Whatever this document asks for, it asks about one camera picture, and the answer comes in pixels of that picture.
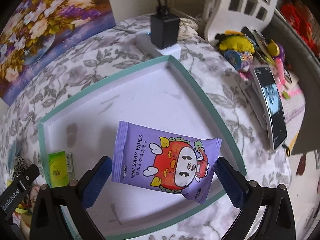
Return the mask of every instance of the barcode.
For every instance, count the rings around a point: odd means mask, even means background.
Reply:
[[[71,154],[66,153],[66,160],[67,160],[67,170],[68,172],[72,172]]]

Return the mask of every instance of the screw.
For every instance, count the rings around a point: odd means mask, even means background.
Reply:
[[[256,182],[255,180],[250,180],[250,181],[249,181],[249,185],[250,185],[251,187],[257,187],[257,186],[258,186],[258,182]]]
[[[42,189],[42,190],[46,190],[46,189],[47,189],[47,187],[48,187],[48,184],[43,184],[43,185],[40,187],[40,189]]]
[[[279,185],[279,188],[280,188],[280,189],[283,189],[283,190],[286,190],[286,189],[287,189],[287,187],[285,186],[285,184],[280,184],[280,185]]]
[[[73,179],[72,181],[70,181],[69,185],[71,187],[77,186],[78,185],[78,181],[76,179]]]

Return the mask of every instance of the cartoon character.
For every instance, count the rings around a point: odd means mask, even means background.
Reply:
[[[181,137],[160,137],[160,144],[149,144],[151,152],[156,156],[153,166],[143,171],[146,177],[154,176],[151,186],[170,193],[181,193],[193,179],[199,182],[207,176],[208,158],[200,141],[196,141],[193,148],[189,141]]]

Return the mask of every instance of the gray sofa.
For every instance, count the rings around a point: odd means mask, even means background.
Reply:
[[[268,27],[262,32],[267,39],[279,42],[286,59],[299,78],[299,85],[306,99],[302,126],[292,154],[320,149],[320,63],[310,48],[294,29],[278,14],[274,14]]]

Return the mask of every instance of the floral painting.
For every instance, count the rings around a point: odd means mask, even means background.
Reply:
[[[109,0],[23,0],[0,35],[0,96],[11,105],[47,64],[113,26]]]

